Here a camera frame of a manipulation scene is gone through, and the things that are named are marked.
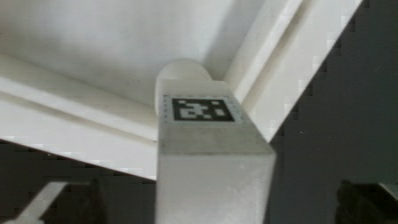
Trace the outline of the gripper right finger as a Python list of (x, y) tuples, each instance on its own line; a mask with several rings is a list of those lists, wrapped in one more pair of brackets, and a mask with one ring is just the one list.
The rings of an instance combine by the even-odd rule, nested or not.
[(340, 181), (335, 224), (398, 224), (398, 183)]

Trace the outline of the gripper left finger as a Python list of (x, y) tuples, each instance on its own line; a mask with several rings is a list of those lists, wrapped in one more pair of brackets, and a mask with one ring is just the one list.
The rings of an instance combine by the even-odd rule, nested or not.
[(65, 185), (65, 182), (49, 182), (44, 185), (17, 217), (6, 221), (6, 224), (44, 224), (40, 217), (60, 195)]

